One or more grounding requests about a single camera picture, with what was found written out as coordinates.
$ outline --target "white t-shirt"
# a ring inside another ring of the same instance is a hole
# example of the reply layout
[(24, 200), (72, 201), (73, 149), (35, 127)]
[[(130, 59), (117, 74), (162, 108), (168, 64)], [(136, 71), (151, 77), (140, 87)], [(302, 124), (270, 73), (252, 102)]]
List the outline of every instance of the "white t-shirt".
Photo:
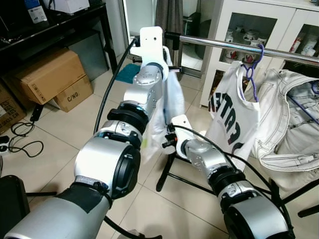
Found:
[[(242, 81), (245, 68), (234, 61), (209, 102), (213, 121), (206, 136), (222, 150), (247, 160), (259, 126), (259, 103), (246, 101)], [(240, 170), (245, 164), (234, 159)]]

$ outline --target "metal rail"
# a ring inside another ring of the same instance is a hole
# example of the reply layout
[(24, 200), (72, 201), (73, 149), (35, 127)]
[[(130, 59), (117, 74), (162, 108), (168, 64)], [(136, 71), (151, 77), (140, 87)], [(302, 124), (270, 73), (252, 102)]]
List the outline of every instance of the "metal rail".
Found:
[[(211, 40), (211, 39), (194, 37), (194, 36), (181, 35), (181, 36), (179, 36), (179, 40), (181, 42), (188, 42), (188, 43), (193, 43), (193, 44), (203, 45), (203, 46), (220, 47), (220, 48), (255, 53), (255, 54), (261, 53), (261, 49), (258, 47), (248, 46), (248, 45), (238, 44), (238, 43), (229, 43), (229, 42), (224, 42), (224, 41)], [(272, 50), (272, 49), (268, 49), (268, 48), (264, 49), (264, 55), (270, 56), (270, 57), (281, 58), (281, 59), (284, 59), (287, 61), (297, 62), (297, 63), (301, 63), (301, 64), (305, 64), (305, 65), (319, 67), (319, 58), (318, 57), (305, 56), (305, 55), (301, 55), (301, 54)]]

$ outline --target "curtain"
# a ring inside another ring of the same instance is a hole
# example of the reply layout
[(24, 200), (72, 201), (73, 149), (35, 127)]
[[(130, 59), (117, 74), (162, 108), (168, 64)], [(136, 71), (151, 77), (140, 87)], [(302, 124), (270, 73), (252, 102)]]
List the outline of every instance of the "curtain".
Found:
[[(160, 26), (165, 31), (183, 33), (183, 1), (182, 0), (158, 0), (156, 6), (155, 26)], [(163, 40), (163, 44), (169, 48), (173, 58), (172, 40)], [(181, 64), (182, 43), (179, 47), (178, 65)]]

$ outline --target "clothes rail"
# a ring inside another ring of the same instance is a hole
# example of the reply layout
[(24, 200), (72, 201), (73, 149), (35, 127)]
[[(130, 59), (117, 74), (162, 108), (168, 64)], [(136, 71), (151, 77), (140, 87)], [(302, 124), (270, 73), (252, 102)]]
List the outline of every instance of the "clothes rail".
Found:
[[(260, 54), (261, 49), (259, 47), (254, 46), (248, 46), (244, 44), (238, 44), (238, 43), (230, 43), (230, 42), (224, 42), (224, 41), (217, 41), (207, 38), (200, 38), (195, 36), (185, 36), (180, 35), (178, 33), (174, 32), (165, 32), (164, 37), (167, 39), (173, 40), (173, 50), (179, 49), (179, 42), (186, 42), (186, 43), (193, 43), (197, 45), (203, 45), (203, 46), (213, 46), (213, 47), (219, 47), (219, 48), (225, 48), (230, 50), (236, 50), (236, 51), (242, 51), (242, 52), (249, 52), (254, 54)], [(301, 63), (305, 65), (311, 65), (319, 67), (319, 58), (313, 57), (313, 56), (305, 56), (301, 54), (296, 53), (290, 53), (285, 51), (278, 51), (273, 49), (264, 49), (264, 55), (275, 57), (275, 58), (281, 58), (284, 60)]]

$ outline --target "teal mat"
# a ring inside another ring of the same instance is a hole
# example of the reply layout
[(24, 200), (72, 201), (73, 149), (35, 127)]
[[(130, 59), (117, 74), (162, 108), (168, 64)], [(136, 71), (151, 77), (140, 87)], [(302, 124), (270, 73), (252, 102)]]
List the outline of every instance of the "teal mat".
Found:
[(140, 68), (138, 65), (128, 64), (118, 73), (116, 80), (133, 84), (133, 77), (140, 71)]

